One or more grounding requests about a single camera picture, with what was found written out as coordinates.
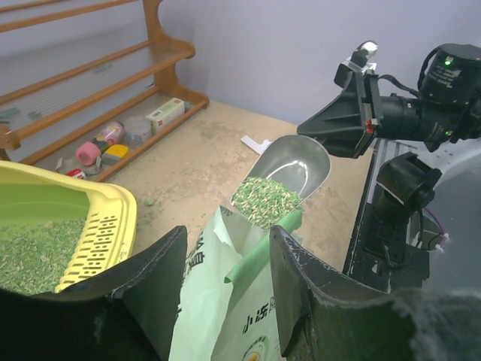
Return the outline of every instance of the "litter box grid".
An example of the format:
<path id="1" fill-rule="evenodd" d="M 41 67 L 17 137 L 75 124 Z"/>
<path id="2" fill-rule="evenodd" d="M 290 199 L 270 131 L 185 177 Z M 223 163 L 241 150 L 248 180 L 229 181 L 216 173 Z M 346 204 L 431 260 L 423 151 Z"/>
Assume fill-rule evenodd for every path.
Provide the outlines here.
<path id="1" fill-rule="evenodd" d="M 56 287 L 56 292 L 95 276 L 128 256 L 118 255 L 120 251 L 125 253 L 121 250 L 124 242 L 117 241 L 118 236 L 123 234 L 120 229 L 122 208 L 122 202 L 119 202 L 115 207 L 118 214 L 106 215 L 95 212 L 88 216 L 79 244 Z"/>

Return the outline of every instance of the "small box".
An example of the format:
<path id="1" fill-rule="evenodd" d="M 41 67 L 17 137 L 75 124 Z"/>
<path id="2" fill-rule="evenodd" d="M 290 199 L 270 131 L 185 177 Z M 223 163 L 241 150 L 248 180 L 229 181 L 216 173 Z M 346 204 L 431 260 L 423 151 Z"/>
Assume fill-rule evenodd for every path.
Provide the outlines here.
<path id="1" fill-rule="evenodd" d="M 129 152 L 129 147 L 121 144 L 114 144 L 102 154 L 102 162 L 105 165 L 114 165 Z"/>
<path id="2" fill-rule="evenodd" d="M 172 98 L 147 115 L 146 118 L 150 120 L 152 134 L 157 134 L 184 113 L 184 101 L 178 98 Z"/>

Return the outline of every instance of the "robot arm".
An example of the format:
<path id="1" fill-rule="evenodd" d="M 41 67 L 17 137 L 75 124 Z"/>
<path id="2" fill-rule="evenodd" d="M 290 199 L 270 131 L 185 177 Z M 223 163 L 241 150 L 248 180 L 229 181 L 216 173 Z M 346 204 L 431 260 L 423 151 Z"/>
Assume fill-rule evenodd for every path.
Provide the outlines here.
<path id="1" fill-rule="evenodd" d="M 362 155 L 375 138 L 422 141 L 434 152 L 447 141 L 481 137 L 481 48 L 437 47 L 424 61 L 418 90 L 391 75 L 375 74 L 375 64 L 368 60 L 376 51 L 374 42 L 363 43 L 340 64 L 334 82 L 342 92 L 302 123 L 298 134 L 315 138 L 334 156 L 349 158 Z M 380 79 L 415 97 L 381 96 Z"/>
<path id="2" fill-rule="evenodd" d="M 420 287 L 429 277 L 429 255 L 410 244 L 409 223 L 417 214 L 419 243 L 422 209 L 434 198 L 436 185 L 479 162 L 481 48 L 437 47 L 424 61 L 417 90 L 391 75 L 375 74 L 375 64 L 368 61 L 376 50 L 374 42 L 364 43 L 340 64 L 334 82 L 343 87 L 342 92 L 302 123 L 297 133 L 316 139 L 333 156 L 348 158 L 364 154 L 376 138 L 411 146 L 411 152 L 379 168 L 375 196 L 361 206 L 362 218 L 352 240 L 358 256 L 353 256 L 348 269 L 355 265 L 367 270 L 359 271 L 358 278 L 355 273 L 349 276 L 363 283 L 369 280 L 374 288 Z M 413 97 L 380 95 L 380 79 Z M 371 268 L 378 264 L 373 276 Z"/>

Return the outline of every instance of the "red label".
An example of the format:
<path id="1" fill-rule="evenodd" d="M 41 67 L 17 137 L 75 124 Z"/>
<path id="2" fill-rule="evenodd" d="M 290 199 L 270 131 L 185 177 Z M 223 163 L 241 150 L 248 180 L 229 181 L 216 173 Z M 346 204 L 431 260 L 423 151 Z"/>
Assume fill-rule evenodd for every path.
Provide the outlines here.
<path id="1" fill-rule="evenodd" d="M 73 171 L 70 171 L 66 175 L 69 176 L 69 177 L 77 178 L 77 179 L 85 179 L 86 178 L 85 173 L 83 173 L 82 170 L 79 169 L 79 168 L 76 168 Z"/>

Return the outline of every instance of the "pink container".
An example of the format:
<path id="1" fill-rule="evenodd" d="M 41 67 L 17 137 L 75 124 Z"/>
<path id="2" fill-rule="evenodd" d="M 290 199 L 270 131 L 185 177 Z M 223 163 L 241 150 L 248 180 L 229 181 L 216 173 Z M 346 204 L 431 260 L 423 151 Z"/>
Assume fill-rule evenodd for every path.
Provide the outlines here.
<path id="1" fill-rule="evenodd" d="M 91 141 L 86 141 L 75 151 L 75 156 L 83 165 L 90 166 L 95 163 L 98 156 L 101 156 L 100 149 Z"/>

